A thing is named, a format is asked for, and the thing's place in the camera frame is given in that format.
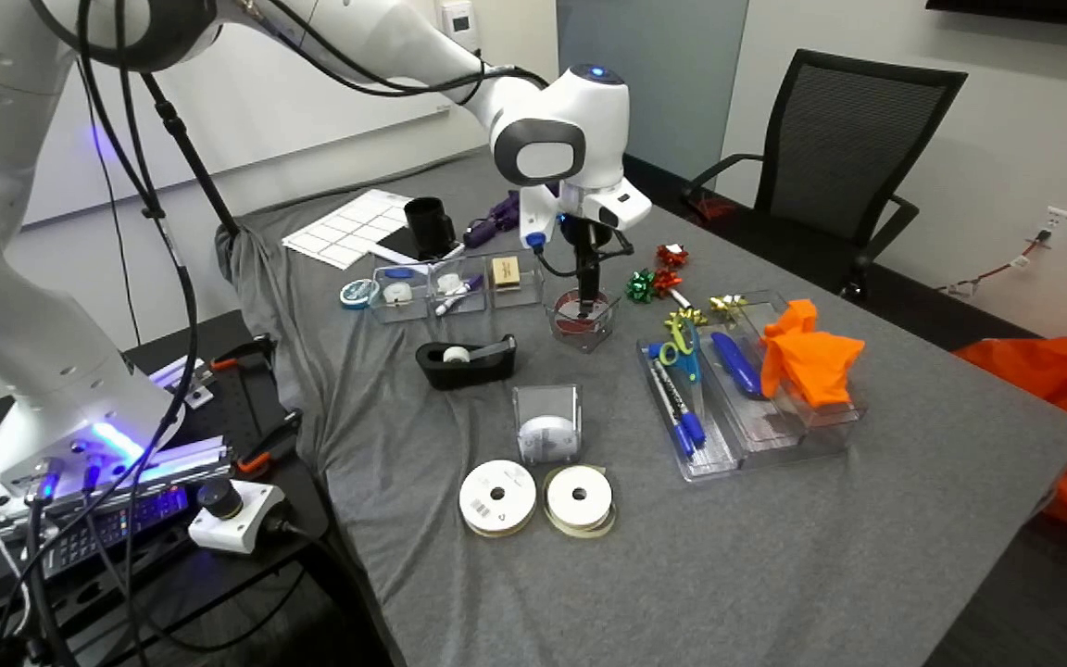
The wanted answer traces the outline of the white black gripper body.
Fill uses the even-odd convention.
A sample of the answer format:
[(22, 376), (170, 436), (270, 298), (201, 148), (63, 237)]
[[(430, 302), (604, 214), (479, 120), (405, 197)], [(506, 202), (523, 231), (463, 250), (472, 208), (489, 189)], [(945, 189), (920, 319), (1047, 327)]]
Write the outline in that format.
[(653, 202), (631, 187), (580, 189), (573, 182), (520, 189), (520, 242), (536, 251), (557, 237), (562, 214), (631, 231), (653, 211)]

